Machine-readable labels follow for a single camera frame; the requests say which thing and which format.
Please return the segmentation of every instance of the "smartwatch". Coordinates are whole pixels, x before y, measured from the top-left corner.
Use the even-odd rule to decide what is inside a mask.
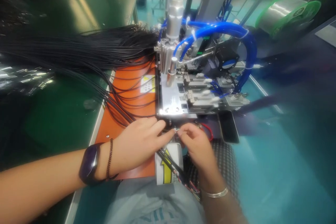
[[[100,145],[96,143],[90,145],[84,152],[82,164],[79,169],[80,179],[87,185],[93,186],[101,182],[95,178],[100,153]]]

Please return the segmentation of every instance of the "braided bracelet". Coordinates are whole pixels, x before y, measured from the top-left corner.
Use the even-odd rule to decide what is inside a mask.
[[[111,142],[111,145],[110,145],[110,155],[108,157],[108,163],[107,163],[106,180],[113,180],[113,179],[115,179],[119,175],[119,173],[117,173],[113,177],[110,177],[110,166],[111,166],[111,159],[112,159],[113,138],[110,139],[110,142]]]

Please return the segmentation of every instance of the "red wire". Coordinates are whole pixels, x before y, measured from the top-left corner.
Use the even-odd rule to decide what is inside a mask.
[[[212,141],[214,136],[213,136],[213,133],[212,133],[212,130],[210,129],[210,127],[204,123],[200,123],[204,128],[206,128],[209,133],[210,133],[210,138],[209,138],[209,141]]]

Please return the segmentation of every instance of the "warning label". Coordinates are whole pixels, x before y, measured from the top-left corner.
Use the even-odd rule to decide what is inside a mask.
[[[155,93],[155,75],[142,77],[140,93]]]

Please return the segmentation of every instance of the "green spool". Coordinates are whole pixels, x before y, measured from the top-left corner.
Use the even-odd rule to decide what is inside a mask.
[[[320,1],[274,0],[261,12],[255,26],[276,38],[284,27],[295,28],[309,22],[320,7]]]

